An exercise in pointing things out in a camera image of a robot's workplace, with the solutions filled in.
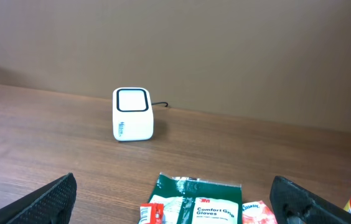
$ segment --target red packet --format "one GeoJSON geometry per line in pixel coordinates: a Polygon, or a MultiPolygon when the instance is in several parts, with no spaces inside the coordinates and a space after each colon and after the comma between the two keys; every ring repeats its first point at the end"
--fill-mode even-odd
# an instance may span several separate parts
{"type": "Polygon", "coordinates": [[[274,213],[263,201],[242,205],[243,224],[276,224],[274,213]]]}
{"type": "Polygon", "coordinates": [[[162,224],[164,205],[145,203],[140,206],[141,219],[138,224],[162,224]]]}

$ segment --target white device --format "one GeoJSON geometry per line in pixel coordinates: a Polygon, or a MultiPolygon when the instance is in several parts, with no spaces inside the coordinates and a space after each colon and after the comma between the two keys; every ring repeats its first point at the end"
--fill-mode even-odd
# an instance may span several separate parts
{"type": "Polygon", "coordinates": [[[139,87],[113,91],[113,136],[118,141],[139,141],[153,135],[153,112],[149,92],[139,87]]]}

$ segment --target beige wall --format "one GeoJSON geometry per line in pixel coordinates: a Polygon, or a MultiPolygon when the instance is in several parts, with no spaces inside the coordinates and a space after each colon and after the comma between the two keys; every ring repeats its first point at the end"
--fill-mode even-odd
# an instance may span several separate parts
{"type": "Polygon", "coordinates": [[[351,0],[0,1],[0,83],[351,132],[351,0]]]}

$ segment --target power cord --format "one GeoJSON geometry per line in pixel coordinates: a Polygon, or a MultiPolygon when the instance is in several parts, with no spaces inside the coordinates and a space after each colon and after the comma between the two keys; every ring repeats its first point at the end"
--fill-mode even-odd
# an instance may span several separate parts
{"type": "Polygon", "coordinates": [[[158,105],[158,104],[165,104],[164,107],[168,107],[169,103],[168,102],[156,102],[156,103],[152,103],[152,105],[158,105]]]}

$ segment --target wooden tabletop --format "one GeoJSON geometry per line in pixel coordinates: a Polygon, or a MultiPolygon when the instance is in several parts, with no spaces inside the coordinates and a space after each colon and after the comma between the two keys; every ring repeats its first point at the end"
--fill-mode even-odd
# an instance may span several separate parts
{"type": "Polygon", "coordinates": [[[120,143],[111,109],[0,85],[0,208],[68,172],[71,223],[137,223],[160,172],[241,183],[244,202],[267,205],[276,175],[341,207],[351,196],[351,134],[155,106],[153,138],[120,143]]]}

